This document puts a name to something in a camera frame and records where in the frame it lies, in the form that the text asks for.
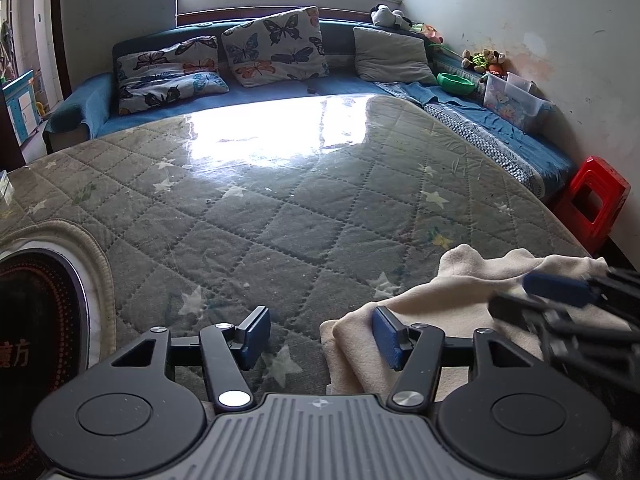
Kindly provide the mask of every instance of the gray gripper base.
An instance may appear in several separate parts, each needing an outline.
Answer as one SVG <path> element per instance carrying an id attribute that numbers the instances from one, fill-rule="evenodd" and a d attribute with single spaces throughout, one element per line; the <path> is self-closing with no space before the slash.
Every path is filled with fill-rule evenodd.
<path id="1" fill-rule="evenodd" d="M 65 477 L 53 474 L 49 480 Z M 267 395 L 219 416 L 199 446 L 153 480 L 481 480 L 427 422 L 392 413 L 372 395 Z M 575 480 L 596 480 L 582 474 Z"/>

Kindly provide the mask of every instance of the quilted mattress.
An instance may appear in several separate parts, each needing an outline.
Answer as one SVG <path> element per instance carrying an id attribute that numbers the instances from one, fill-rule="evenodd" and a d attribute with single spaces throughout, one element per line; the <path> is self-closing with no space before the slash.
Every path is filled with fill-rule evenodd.
<path id="1" fill-rule="evenodd" d="M 121 346 L 271 308 L 246 378 L 324 394 L 319 325 L 427 282 L 467 243 L 485 258 L 585 251 L 522 184 L 411 102 L 310 96 L 204 110 L 84 142 L 10 174 L 0 235 L 80 224 L 108 256 Z M 177 380 L 200 398 L 197 369 Z"/>

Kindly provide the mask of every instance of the panda plush toy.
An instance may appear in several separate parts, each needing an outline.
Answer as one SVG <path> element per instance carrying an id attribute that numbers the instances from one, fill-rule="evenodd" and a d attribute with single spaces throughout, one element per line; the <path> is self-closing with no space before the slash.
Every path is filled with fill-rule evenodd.
<path id="1" fill-rule="evenodd" d="M 402 14 L 402 10 L 393 12 L 386 5 L 376 5 L 371 9 L 371 19 L 374 25 L 399 30 L 411 30 L 413 23 Z"/>

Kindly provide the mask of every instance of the green bowl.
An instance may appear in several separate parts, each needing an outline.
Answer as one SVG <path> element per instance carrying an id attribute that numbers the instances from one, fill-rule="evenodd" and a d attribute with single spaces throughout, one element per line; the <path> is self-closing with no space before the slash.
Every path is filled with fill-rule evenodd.
<path id="1" fill-rule="evenodd" d="M 469 79 L 453 74 L 438 74 L 438 84 L 442 89 L 453 95 L 469 95 L 476 89 L 476 84 Z"/>

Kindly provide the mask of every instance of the blue gripper pad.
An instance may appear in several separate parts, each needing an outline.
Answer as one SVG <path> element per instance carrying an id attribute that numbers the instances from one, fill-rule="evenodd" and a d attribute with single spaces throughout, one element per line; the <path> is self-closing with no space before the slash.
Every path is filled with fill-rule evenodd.
<path id="1" fill-rule="evenodd" d="M 268 309 L 246 329 L 244 343 L 239 352 L 238 366 L 241 370 L 250 370 L 258 357 L 267 348 L 271 336 L 271 314 Z"/>
<path id="2" fill-rule="evenodd" d="M 584 307 L 598 299 L 585 280 L 573 280 L 538 270 L 525 274 L 522 286 L 527 294 L 572 306 Z"/>
<path id="3" fill-rule="evenodd" d="M 391 325 L 385 315 L 376 307 L 371 316 L 371 328 L 373 337 L 378 345 L 378 350 L 385 358 L 389 368 L 399 372 L 404 368 L 412 348 L 401 345 L 398 330 Z"/>

